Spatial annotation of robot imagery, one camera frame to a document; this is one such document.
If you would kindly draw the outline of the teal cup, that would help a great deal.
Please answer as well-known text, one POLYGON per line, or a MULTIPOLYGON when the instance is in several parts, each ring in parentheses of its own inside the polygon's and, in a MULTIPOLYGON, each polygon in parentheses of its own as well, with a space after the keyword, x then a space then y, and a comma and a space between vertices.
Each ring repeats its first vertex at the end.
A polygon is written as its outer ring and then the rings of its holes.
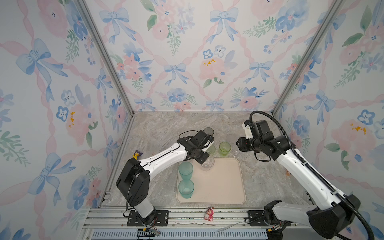
POLYGON ((189 199, 194 193, 195 185, 192 180, 182 180, 178 185, 178 190, 184 199, 189 199))
POLYGON ((183 180, 190 180, 192 178, 194 167, 190 162, 182 162, 179 165, 179 174, 183 180))

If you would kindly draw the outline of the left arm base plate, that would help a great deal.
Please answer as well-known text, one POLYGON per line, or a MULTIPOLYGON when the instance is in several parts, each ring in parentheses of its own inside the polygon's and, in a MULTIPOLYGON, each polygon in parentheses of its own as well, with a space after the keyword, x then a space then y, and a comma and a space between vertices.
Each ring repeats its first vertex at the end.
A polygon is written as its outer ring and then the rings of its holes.
POLYGON ((166 227, 169 221, 168 210, 154 210, 147 217, 142 217, 136 210, 130 210, 128 215, 128 227, 166 227))

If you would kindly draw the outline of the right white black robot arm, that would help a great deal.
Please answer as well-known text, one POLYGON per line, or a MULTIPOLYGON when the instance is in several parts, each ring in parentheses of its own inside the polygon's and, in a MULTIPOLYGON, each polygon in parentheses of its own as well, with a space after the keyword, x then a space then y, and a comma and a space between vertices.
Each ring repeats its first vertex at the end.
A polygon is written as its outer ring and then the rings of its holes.
POLYGON ((275 137, 266 121, 246 120, 242 124, 245 136, 236 142, 241 152, 263 153, 288 170, 312 197, 314 205, 301 206, 281 200, 264 207, 263 220, 267 225, 297 223, 312 227, 325 239, 332 239, 354 218, 354 210, 360 200, 354 195, 346 196, 312 167, 299 153, 286 133, 275 137))

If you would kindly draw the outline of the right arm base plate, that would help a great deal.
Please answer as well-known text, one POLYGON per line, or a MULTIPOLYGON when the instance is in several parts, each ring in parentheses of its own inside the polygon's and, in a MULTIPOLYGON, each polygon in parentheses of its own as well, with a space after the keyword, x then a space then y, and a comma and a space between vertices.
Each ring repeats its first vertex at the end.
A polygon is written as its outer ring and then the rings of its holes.
POLYGON ((291 226, 291 222, 288 221, 275 221, 269 223, 264 210, 249 210, 247 213, 248 216, 244 219, 244 222, 251 227, 282 228, 283 226, 291 226))

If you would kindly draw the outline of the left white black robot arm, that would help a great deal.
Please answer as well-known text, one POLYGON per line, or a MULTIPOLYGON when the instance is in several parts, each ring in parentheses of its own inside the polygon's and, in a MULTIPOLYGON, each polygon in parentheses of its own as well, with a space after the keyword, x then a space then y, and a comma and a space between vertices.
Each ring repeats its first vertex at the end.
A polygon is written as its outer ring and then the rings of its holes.
POLYGON ((195 160, 203 164, 210 156, 207 149, 214 143, 214 130, 208 127, 195 132, 194 136, 180 136, 176 143, 159 154, 143 160, 133 157, 126 162, 116 187, 144 223, 153 223, 157 213, 148 199, 151 178, 176 163, 195 160))

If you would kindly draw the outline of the clear smooth cup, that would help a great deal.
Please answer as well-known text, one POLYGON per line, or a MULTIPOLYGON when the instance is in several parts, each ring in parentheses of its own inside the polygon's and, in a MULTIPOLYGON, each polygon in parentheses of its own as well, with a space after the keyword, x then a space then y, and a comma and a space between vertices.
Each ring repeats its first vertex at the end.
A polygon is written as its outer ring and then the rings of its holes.
POLYGON ((204 171, 209 171, 215 164, 215 158, 213 156, 209 156, 207 160, 201 165, 204 171))

